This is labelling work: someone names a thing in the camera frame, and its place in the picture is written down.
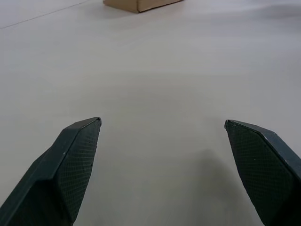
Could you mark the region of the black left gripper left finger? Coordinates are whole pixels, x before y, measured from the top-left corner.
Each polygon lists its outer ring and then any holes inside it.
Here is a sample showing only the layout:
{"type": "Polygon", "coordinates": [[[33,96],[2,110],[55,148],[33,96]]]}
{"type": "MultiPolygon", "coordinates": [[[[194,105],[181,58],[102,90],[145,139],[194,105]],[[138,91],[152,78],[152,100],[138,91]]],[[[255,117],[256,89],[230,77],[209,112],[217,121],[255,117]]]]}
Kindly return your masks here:
{"type": "Polygon", "coordinates": [[[2,226],[72,226],[89,183],[101,118],[64,128],[0,208],[2,226]]]}

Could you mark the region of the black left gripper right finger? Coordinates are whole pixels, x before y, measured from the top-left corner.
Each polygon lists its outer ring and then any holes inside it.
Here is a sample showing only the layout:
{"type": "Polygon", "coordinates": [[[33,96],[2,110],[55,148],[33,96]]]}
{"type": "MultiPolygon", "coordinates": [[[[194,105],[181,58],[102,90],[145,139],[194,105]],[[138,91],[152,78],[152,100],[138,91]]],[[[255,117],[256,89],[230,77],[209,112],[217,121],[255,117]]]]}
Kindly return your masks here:
{"type": "Polygon", "coordinates": [[[242,184],[266,226],[301,224],[301,159],[274,132],[226,120],[242,184]]]}

